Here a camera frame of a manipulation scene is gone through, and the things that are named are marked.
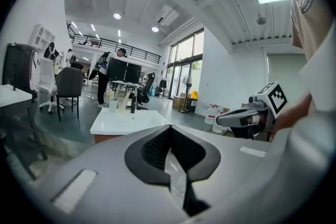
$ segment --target air conditioner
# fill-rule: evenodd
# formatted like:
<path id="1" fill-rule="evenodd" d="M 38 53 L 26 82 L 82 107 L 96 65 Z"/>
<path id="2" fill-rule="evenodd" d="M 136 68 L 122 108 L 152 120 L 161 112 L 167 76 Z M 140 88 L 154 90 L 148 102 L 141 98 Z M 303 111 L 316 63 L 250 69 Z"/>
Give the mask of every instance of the air conditioner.
<path id="1" fill-rule="evenodd" d="M 173 9 L 173 7 L 164 5 L 155 19 L 159 25 L 169 26 L 178 17 L 179 14 Z"/>

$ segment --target black suitcase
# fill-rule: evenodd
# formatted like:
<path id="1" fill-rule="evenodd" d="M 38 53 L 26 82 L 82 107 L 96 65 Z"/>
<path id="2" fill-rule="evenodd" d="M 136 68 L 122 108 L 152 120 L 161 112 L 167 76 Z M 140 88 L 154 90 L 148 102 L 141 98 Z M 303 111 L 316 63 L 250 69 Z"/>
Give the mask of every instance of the black suitcase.
<path id="1" fill-rule="evenodd" d="M 26 44 L 8 44 L 2 84 L 11 84 L 37 98 L 37 51 Z"/>

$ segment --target round ceiling light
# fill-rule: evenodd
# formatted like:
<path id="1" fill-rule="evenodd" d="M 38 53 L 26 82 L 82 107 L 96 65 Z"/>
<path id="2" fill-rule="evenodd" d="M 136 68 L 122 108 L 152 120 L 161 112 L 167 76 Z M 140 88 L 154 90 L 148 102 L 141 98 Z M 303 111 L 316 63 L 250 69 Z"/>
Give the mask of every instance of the round ceiling light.
<path id="1" fill-rule="evenodd" d="M 118 14 L 118 13 L 114 13 L 113 16 L 114 16 L 114 18 L 116 18 L 117 20 L 120 20 L 120 18 L 121 18 L 120 14 Z"/>

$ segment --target standing fan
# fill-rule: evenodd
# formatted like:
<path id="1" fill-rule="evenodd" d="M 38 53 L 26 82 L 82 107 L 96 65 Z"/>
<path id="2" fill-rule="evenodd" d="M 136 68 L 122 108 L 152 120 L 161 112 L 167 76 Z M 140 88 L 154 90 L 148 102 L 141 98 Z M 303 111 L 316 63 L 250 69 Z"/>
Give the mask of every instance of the standing fan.
<path id="1" fill-rule="evenodd" d="M 191 76 L 189 75 L 185 75 L 183 80 L 182 80 L 182 83 L 186 86 L 186 91 L 185 91 L 185 100 L 184 100 L 184 106 L 183 106 L 183 109 L 180 109 L 179 112 L 181 113 L 189 113 L 189 110 L 187 110 L 187 107 L 186 107 L 186 103 L 187 103 L 187 99 L 188 99 L 188 92 L 192 86 L 191 84 Z"/>

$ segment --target white shirt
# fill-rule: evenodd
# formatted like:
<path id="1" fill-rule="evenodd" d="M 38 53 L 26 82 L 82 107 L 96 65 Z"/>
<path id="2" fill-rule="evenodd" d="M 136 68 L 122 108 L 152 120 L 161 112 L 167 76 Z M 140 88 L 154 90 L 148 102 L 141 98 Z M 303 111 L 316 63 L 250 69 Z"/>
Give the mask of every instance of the white shirt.
<path id="1" fill-rule="evenodd" d="M 66 67 L 70 67 L 71 66 L 70 59 L 71 59 L 72 55 L 74 55 L 74 53 L 72 51 L 68 52 L 67 58 L 66 58 L 67 59 Z"/>
<path id="2" fill-rule="evenodd" d="M 100 73 L 103 73 L 104 75 L 106 75 L 107 67 L 109 66 L 109 62 L 110 62 L 110 58 L 117 59 L 117 53 L 116 53 L 115 51 L 112 51 L 112 52 L 108 55 L 108 60 L 107 60 L 106 68 L 104 68 L 104 67 L 100 67 L 100 68 L 99 68 L 99 72 L 100 72 Z"/>

